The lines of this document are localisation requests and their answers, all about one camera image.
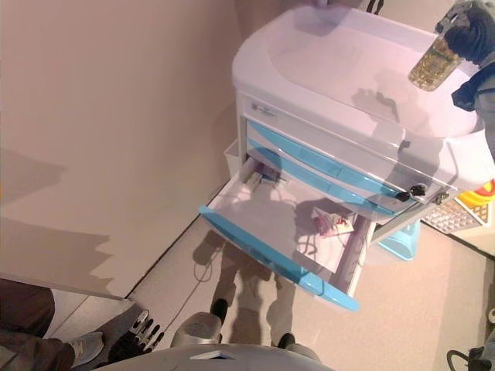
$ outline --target white wall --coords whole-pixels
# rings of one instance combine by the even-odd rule
[[[1,276],[126,295],[227,180],[235,4],[2,6]]]

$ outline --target white cart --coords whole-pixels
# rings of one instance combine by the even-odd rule
[[[341,5],[303,6],[235,57],[241,170],[200,212],[227,239],[307,291],[350,310],[367,246],[495,177],[483,123],[408,81],[435,35]],[[263,163],[284,182],[244,184]],[[320,238],[315,207],[352,219]]]

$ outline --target plastic basket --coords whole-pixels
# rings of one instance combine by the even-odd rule
[[[470,209],[457,198],[443,203],[423,216],[423,221],[443,233],[454,233],[476,226],[489,226],[492,223],[493,203]]]

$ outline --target cable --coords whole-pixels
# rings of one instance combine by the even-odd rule
[[[464,353],[461,353],[458,350],[450,349],[447,352],[447,364],[449,365],[450,371],[456,371],[456,368],[452,364],[452,356],[458,356],[458,357],[464,359],[466,362],[469,361],[469,357],[466,356]]]

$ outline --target black knob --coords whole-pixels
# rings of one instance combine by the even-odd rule
[[[409,191],[413,196],[424,196],[426,194],[426,185],[417,184],[411,187]]]
[[[405,203],[411,198],[411,194],[409,194],[409,192],[400,192],[397,195],[395,195],[395,198]]]

